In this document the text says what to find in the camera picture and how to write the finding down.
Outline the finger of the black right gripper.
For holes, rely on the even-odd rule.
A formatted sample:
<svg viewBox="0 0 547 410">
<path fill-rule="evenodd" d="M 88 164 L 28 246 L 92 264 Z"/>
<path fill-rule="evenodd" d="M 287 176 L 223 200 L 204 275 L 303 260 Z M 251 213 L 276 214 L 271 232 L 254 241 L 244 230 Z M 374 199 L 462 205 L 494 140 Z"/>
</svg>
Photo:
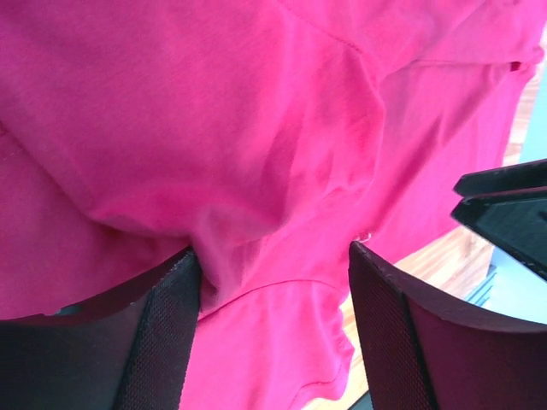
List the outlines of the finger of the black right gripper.
<svg viewBox="0 0 547 410">
<path fill-rule="evenodd" d="M 543 159 L 465 174 L 456 183 L 454 191 L 467 197 L 545 186 L 546 160 Z"/>
<path fill-rule="evenodd" d="M 469 196 L 451 216 L 546 279 L 546 191 Z"/>
</svg>

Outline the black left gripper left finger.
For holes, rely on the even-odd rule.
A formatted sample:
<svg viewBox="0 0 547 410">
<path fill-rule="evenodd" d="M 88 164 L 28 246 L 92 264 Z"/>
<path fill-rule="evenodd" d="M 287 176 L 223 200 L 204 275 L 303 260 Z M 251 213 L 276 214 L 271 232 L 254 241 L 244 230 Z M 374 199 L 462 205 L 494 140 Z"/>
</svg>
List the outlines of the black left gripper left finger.
<svg viewBox="0 0 547 410">
<path fill-rule="evenodd" d="M 55 314 L 4 320 L 2 408 L 177 408 L 200 279 L 187 249 Z"/>
</svg>

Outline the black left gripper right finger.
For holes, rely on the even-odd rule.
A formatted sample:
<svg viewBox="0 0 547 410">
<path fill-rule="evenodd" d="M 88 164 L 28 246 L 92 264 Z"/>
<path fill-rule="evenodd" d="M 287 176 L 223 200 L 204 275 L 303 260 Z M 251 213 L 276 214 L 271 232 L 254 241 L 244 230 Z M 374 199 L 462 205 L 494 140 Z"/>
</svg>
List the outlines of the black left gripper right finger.
<svg viewBox="0 0 547 410">
<path fill-rule="evenodd" d="M 458 299 L 353 242 L 350 292 L 375 409 L 544 409 L 546 326 Z"/>
</svg>

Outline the magenta pink t shirt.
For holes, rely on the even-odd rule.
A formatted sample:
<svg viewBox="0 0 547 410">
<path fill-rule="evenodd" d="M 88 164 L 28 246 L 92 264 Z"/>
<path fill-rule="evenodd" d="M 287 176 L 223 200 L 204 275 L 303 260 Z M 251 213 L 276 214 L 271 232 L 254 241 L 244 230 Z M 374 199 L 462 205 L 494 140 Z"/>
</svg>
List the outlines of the magenta pink t shirt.
<svg viewBox="0 0 547 410">
<path fill-rule="evenodd" d="M 1 317 L 193 248 L 183 409 L 336 401 L 348 248 L 396 262 L 498 166 L 543 1 L 4 1 Z"/>
</svg>

